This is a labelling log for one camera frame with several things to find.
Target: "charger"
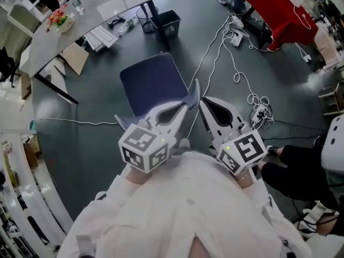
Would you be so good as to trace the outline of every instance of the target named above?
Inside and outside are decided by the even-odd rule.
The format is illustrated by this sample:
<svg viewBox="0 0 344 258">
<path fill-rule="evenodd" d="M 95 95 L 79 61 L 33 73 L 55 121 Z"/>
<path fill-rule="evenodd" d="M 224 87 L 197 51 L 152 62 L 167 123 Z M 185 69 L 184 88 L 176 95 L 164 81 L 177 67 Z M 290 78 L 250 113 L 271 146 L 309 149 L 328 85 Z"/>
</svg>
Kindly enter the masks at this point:
<svg viewBox="0 0 344 258">
<path fill-rule="evenodd" d="M 310 62 L 312 60 L 311 56 L 309 54 L 306 54 L 304 57 L 303 57 L 303 60 L 306 61 L 307 63 Z"/>
<path fill-rule="evenodd" d="M 238 31 L 234 31 L 234 35 L 233 35 L 233 38 L 231 40 L 231 44 L 234 47 L 238 47 L 240 45 L 241 39 L 242 39 L 242 33 L 238 32 Z"/>
</svg>

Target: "red tablecloth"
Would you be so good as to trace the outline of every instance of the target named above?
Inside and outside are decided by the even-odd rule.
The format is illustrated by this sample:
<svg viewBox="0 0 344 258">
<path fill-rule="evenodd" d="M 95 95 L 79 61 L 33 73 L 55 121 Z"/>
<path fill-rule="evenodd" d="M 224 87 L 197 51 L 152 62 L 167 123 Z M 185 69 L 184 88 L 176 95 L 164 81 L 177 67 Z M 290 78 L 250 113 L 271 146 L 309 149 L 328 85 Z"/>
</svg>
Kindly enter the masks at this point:
<svg viewBox="0 0 344 258">
<path fill-rule="evenodd" d="M 264 19 L 273 32 L 273 43 L 269 49 L 274 51 L 281 43 L 299 42 L 307 45 L 313 41 L 318 27 L 310 15 L 301 6 L 295 8 L 303 23 L 308 26 L 302 14 L 305 15 L 311 29 L 307 29 L 294 13 L 294 5 L 289 0 L 246 0 Z"/>
</svg>

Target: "plastic bottle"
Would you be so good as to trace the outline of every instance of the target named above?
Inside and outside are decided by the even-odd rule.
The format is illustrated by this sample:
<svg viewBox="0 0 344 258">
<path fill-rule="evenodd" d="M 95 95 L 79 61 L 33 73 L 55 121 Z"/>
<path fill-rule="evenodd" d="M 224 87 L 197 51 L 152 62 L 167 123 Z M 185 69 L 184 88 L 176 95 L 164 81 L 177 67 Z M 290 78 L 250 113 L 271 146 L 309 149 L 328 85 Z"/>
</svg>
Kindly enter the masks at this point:
<svg viewBox="0 0 344 258">
<path fill-rule="evenodd" d="M 128 21 L 124 22 L 124 24 L 118 29 L 117 33 L 121 37 L 131 28 L 133 28 L 139 22 L 137 16 L 133 16 Z"/>
<path fill-rule="evenodd" d="M 87 40 L 86 40 L 86 38 L 85 37 L 83 37 L 83 39 L 84 39 L 84 41 L 82 42 L 82 44 L 81 44 L 81 48 L 83 48 L 83 49 L 86 49 L 86 46 L 87 46 Z"/>
<path fill-rule="evenodd" d="M 82 2 L 81 2 L 81 0 L 69 0 L 72 4 L 73 4 L 73 6 L 76 8 L 76 10 L 81 14 L 81 15 L 83 15 L 84 14 L 84 6 L 83 6 L 83 4 L 82 4 Z"/>
</svg>

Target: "white table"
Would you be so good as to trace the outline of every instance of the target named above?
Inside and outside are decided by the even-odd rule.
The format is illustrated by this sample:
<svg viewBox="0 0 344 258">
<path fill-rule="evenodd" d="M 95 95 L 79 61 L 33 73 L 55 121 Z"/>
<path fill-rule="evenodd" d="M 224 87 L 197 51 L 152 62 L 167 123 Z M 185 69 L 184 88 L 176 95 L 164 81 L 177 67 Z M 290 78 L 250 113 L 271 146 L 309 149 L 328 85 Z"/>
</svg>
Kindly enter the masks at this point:
<svg viewBox="0 0 344 258">
<path fill-rule="evenodd" d="M 39 75 L 46 64 L 95 27 L 136 6 L 141 5 L 144 8 L 144 3 L 147 3 L 152 16 L 159 23 L 158 13 L 152 0 L 82 0 L 82 3 L 85 7 L 84 15 L 80 15 L 70 2 L 67 3 L 66 14 L 73 13 L 75 19 L 73 27 L 68 32 L 61 33 L 52 28 L 50 32 L 46 33 L 47 21 L 35 31 L 28 62 L 22 70 L 76 104 L 78 102 L 75 99 Z M 160 23 L 156 25 L 159 28 L 161 39 L 169 51 L 169 42 L 165 32 Z"/>
</svg>

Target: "tangled cable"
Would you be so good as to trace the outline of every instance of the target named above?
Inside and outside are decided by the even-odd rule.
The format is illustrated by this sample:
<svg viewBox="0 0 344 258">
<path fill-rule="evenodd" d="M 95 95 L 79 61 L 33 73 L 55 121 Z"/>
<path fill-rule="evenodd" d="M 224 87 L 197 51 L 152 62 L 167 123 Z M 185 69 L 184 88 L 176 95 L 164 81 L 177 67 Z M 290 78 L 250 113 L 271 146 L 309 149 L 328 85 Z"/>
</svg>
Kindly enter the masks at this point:
<svg viewBox="0 0 344 258">
<path fill-rule="evenodd" d="M 252 91 L 252 89 L 251 89 L 251 87 L 250 87 L 250 84 L 249 84 L 249 82 L 248 82 L 248 79 L 247 79 L 246 75 L 245 75 L 243 72 L 238 71 L 238 69 L 237 69 L 237 67 L 236 67 L 236 65 L 235 65 L 235 61 L 234 61 L 233 54 L 232 54 L 232 52 L 228 49 L 228 47 L 226 46 L 225 40 L 227 40 L 227 39 L 231 39 L 231 40 L 232 40 L 233 37 L 234 37 L 234 34 L 241 33 L 243 36 L 247 37 L 248 41 L 250 42 L 249 49 L 256 49 L 256 50 L 258 50 L 258 51 L 263 51 L 263 52 L 272 52 L 272 51 L 270 51 L 270 50 L 261 50 L 261 49 L 258 49 L 257 47 L 255 47 L 255 46 L 252 44 L 251 40 L 250 40 L 249 34 L 248 34 L 244 29 L 241 28 L 241 29 L 240 29 L 241 31 L 238 31 L 238 30 L 235 30 L 235 29 L 231 28 L 231 25 L 234 24 L 234 21 L 233 21 L 233 17 L 234 17 L 234 16 L 236 16 L 235 13 L 230 12 L 230 11 L 228 12 L 228 17 L 227 17 L 226 21 L 225 21 L 225 22 L 222 24 L 222 26 L 217 30 L 214 39 L 210 42 L 210 44 L 209 44 L 209 46 L 208 46 L 208 48 L 207 48 L 205 54 L 202 56 L 202 58 L 201 58 L 201 60 L 200 60 L 200 63 L 199 63 L 199 65 L 198 65 L 198 68 L 197 68 L 196 72 L 194 73 L 194 75 L 193 75 L 193 77 L 192 77 L 192 79 L 191 79 L 190 86 L 188 87 L 188 90 L 191 88 L 191 85 L 192 85 L 192 83 L 193 83 L 193 81 L 194 81 L 194 79 L 195 79 L 195 77 L 196 77 L 196 75 L 197 75 L 197 73 L 198 73 L 198 71 L 199 71 L 201 65 L 202 65 L 202 62 L 203 62 L 204 58 L 206 57 L 207 53 L 209 52 L 211 45 L 212 45 L 212 44 L 215 42 L 215 40 L 217 39 L 219 32 L 224 28 L 223 31 L 222 31 L 222 41 L 221 41 L 221 44 L 220 44 L 220 46 L 219 46 L 219 48 L 218 48 L 218 54 L 217 54 L 217 56 L 216 56 L 216 58 L 215 58 L 215 60 L 214 60 L 213 69 L 212 69 L 212 72 L 211 72 L 211 74 L 210 74 L 210 76 L 209 76 L 209 78 L 208 78 L 208 84 L 207 84 L 207 87 L 206 87 L 206 89 L 205 89 L 205 91 L 204 91 L 204 93 L 203 93 L 203 97 L 206 95 L 206 93 L 207 93 L 207 91 L 208 91 L 208 89 L 209 89 L 209 87 L 210 87 L 211 77 L 213 76 L 213 74 L 214 74 L 214 72 L 215 72 L 215 68 L 216 68 L 216 61 L 217 61 L 218 58 L 220 57 L 220 51 L 221 51 L 222 46 L 224 46 L 225 49 L 226 49 L 226 50 L 230 53 L 230 55 L 231 55 L 231 58 L 232 58 L 232 61 L 233 61 L 233 66 L 234 66 L 234 69 L 235 69 L 235 71 L 236 71 L 236 73 L 234 74 L 234 77 L 233 77 L 234 83 L 238 84 L 238 83 L 240 82 L 240 76 L 243 76 L 243 77 L 245 78 L 246 82 L 247 82 L 248 90 L 250 91 L 250 94 L 249 94 L 248 97 L 247 97 L 247 103 L 248 103 L 249 105 L 253 105 L 253 110 L 254 110 L 254 111 L 257 111 L 257 110 L 259 109 L 259 107 L 261 107 L 261 106 L 263 107 L 264 117 L 262 117 L 262 118 L 260 119 L 260 121 L 258 121 L 258 122 L 256 122 L 256 123 L 253 124 L 253 129 L 257 129 L 257 130 L 258 130 L 259 128 L 267 128 L 267 127 L 269 126 L 269 123 L 270 123 L 271 121 L 274 121 L 273 114 L 272 114 L 272 112 L 270 112 L 270 110 L 268 109 L 269 104 L 270 104 L 270 100 L 269 100 L 269 98 L 268 98 L 267 96 L 263 96 L 263 97 L 260 98 L 257 94 L 253 93 L 253 91 Z M 199 111 L 197 112 L 197 114 L 196 114 L 196 116 L 195 116 L 195 119 L 193 120 L 193 123 L 192 123 L 192 125 L 191 125 L 190 131 L 189 131 L 189 134 L 188 134 L 188 138 L 189 138 L 189 136 L 190 136 L 190 134 L 191 134 L 191 131 L 192 131 L 194 125 L 195 125 L 195 122 L 196 122 L 196 119 L 197 119 L 197 117 L 198 117 L 198 114 L 199 114 Z"/>
</svg>

